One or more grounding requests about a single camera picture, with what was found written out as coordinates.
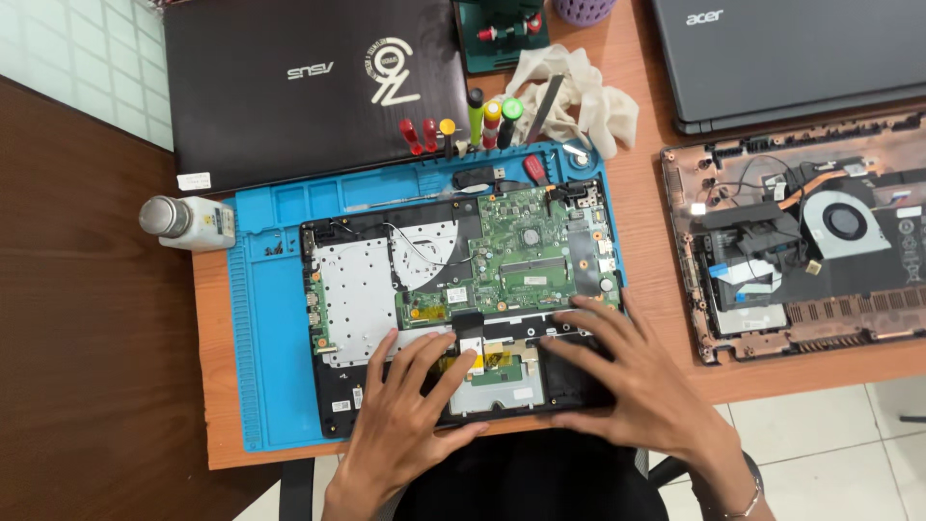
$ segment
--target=gray laptop lid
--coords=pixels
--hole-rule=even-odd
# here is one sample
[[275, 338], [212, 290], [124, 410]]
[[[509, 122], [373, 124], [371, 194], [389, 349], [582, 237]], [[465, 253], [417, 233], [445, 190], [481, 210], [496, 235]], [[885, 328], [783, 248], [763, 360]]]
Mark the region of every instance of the gray laptop lid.
[[926, 94], [924, 0], [654, 4], [679, 119], [708, 121], [695, 132]]

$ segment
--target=finger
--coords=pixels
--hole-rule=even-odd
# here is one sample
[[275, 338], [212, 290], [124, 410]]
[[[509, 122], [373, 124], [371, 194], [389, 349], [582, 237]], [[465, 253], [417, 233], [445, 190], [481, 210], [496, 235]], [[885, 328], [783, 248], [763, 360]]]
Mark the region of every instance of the finger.
[[619, 387], [620, 372], [618, 366], [601, 358], [591, 349], [553, 337], [541, 337], [540, 345], [572, 362], [573, 365], [584, 369], [586, 373], [594, 376], [612, 392], [616, 392]]
[[640, 313], [639, 304], [637, 304], [633, 293], [625, 287], [620, 291], [620, 297], [623, 299], [624, 307], [627, 308], [627, 313], [631, 316], [633, 325], [640, 335], [647, 342], [655, 342], [657, 340], [656, 331], [653, 329], [653, 326], [650, 325], [649, 321], [644, 318], [643, 314]]
[[453, 453], [453, 451], [466, 447], [477, 436], [487, 430], [489, 430], [489, 424], [486, 422], [478, 422], [450, 431], [438, 432], [435, 437], [441, 460], [445, 459], [447, 456]]
[[623, 313], [611, 310], [601, 302], [598, 302], [595, 299], [589, 299], [588, 297], [581, 295], [573, 297], [572, 303], [584, 310], [593, 312], [602, 320], [610, 324], [619, 335], [626, 338], [627, 340], [633, 342], [640, 339], [640, 333], [636, 330], [635, 327], [633, 327], [631, 321], [628, 320]]
[[367, 394], [375, 393], [382, 387], [382, 364], [386, 361], [386, 354], [389, 349], [393, 348], [395, 339], [399, 336], [399, 330], [392, 328], [389, 333], [380, 341], [380, 346], [373, 351], [373, 356], [369, 357], [367, 363]]
[[436, 331], [431, 331], [427, 335], [422, 335], [412, 340], [410, 344], [403, 347], [402, 350], [393, 357], [393, 364], [389, 367], [389, 375], [386, 376], [386, 387], [390, 391], [397, 391], [402, 382], [405, 380], [405, 374], [408, 366], [415, 358], [415, 354], [428, 345], [429, 342], [438, 336]]
[[400, 392], [408, 392], [409, 390], [419, 392], [421, 384], [424, 383], [424, 377], [427, 376], [431, 366], [437, 362], [437, 359], [441, 358], [447, 348], [452, 346], [455, 341], [457, 341], [457, 334], [451, 331], [445, 335], [435, 337], [427, 346], [419, 349], [415, 354], [414, 362], [411, 363], [411, 367], [408, 369], [408, 374]]
[[424, 399], [424, 406], [428, 411], [432, 414], [441, 413], [441, 410], [450, 401], [450, 397], [457, 392], [460, 384], [463, 383], [463, 377], [466, 376], [467, 371], [476, 362], [476, 356], [475, 350], [467, 349], [457, 357], [453, 365], [444, 371], [440, 381], [431, 389], [428, 397]]
[[614, 356], [618, 360], [623, 358], [627, 352], [627, 337], [618, 333], [614, 326], [594, 313], [560, 311], [554, 313], [553, 318], [563, 324], [572, 324], [586, 331], [591, 331], [598, 341], [607, 346], [607, 349], [614, 353]]
[[610, 417], [596, 417], [581, 413], [563, 413], [553, 417], [553, 426], [565, 427], [584, 434], [611, 440], [610, 429], [613, 420]]

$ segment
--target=disassembled laptop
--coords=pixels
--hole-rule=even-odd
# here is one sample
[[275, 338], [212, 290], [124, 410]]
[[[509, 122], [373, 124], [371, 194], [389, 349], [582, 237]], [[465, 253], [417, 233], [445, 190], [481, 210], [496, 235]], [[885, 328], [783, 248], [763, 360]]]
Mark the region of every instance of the disassembled laptop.
[[662, 151], [704, 363], [923, 335], [923, 117]]
[[608, 403], [590, 376], [536, 343], [568, 336], [597, 349], [551, 315], [577, 294], [620, 306], [609, 212], [592, 180], [304, 223], [323, 433], [350, 434], [369, 357], [392, 327], [387, 360], [420, 335], [456, 331], [430, 385], [460, 351], [479, 353], [444, 424]]

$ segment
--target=asus logo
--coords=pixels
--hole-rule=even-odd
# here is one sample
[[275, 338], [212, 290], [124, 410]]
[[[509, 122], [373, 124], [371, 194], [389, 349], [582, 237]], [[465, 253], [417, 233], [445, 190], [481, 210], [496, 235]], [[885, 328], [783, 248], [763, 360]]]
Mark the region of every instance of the asus logo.
[[720, 19], [720, 13], [723, 12], [723, 9], [720, 11], [708, 11], [707, 13], [701, 13], [700, 15], [688, 15], [688, 21], [685, 23], [688, 25], [697, 25], [699, 23], [708, 23], [709, 21], [717, 21]]
[[306, 76], [315, 76], [316, 74], [324, 74], [326, 72], [332, 71], [332, 66], [334, 62], [328, 64], [328, 67], [325, 67], [324, 63], [319, 63], [311, 67], [300, 67], [299, 69], [289, 69], [286, 71], [286, 74], [289, 75], [290, 80], [298, 80], [299, 78], [305, 78]]

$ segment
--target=bracelet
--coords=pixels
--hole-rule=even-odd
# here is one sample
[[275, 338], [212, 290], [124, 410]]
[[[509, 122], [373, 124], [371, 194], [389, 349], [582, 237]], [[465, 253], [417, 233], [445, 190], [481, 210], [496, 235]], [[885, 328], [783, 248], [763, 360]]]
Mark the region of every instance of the bracelet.
[[758, 497], [762, 493], [762, 488], [758, 484], [758, 477], [753, 477], [753, 478], [756, 480], [756, 494], [753, 496], [753, 500], [749, 503], [749, 506], [745, 510], [740, 512], [739, 514], [724, 514], [723, 515], [724, 519], [733, 519], [735, 517], [749, 517], [749, 515], [752, 514], [753, 509], [756, 508], [756, 504], [758, 503]]

